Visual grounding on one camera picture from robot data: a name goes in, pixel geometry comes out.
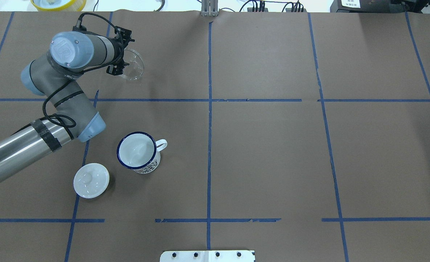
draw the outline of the white label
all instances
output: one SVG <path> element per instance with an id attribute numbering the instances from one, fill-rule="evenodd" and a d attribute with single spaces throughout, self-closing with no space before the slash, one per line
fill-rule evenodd
<path id="1" fill-rule="evenodd" d="M 343 7 L 360 8 L 360 0 L 341 0 Z"/>

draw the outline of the printed pattern on mug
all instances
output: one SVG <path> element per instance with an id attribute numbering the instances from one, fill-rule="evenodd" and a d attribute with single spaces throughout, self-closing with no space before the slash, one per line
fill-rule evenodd
<path id="1" fill-rule="evenodd" d="M 146 167 L 142 168 L 142 169 L 140 170 L 140 172 L 141 172 L 142 174 L 150 173 L 150 172 L 152 172 L 155 168 L 157 168 L 157 166 L 158 166 L 158 161 L 157 161 L 157 160 L 154 160 L 154 161 L 153 161 L 153 162 L 151 162 L 148 166 L 146 166 Z"/>

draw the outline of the yellow container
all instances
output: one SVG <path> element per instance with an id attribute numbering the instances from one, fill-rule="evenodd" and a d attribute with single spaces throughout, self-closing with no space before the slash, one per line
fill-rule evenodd
<path id="1" fill-rule="evenodd" d="M 82 11 L 87 0 L 31 0 L 39 11 Z"/>

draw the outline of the mug handle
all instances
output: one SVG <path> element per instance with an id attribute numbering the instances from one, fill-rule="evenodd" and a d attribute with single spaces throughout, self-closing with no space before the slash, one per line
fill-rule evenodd
<path id="1" fill-rule="evenodd" d="M 162 151 L 163 149 L 166 148 L 166 146 L 168 146 L 168 142 L 165 139 L 160 139 L 156 141 L 155 144 L 157 145 L 158 152 Z"/>

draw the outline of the metallic silver tube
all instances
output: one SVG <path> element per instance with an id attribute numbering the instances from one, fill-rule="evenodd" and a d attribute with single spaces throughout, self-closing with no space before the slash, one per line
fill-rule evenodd
<path id="1" fill-rule="evenodd" d="M 65 128 L 50 123 L 47 120 L 42 123 L 50 133 L 58 139 L 60 144 L 71 141 Z M 13 134 L 0 142 L 0 182 L 11 177 L 30 164 L 47 156 L 51 151 L 49 146 L 39 136 L 32 126 Z"/>

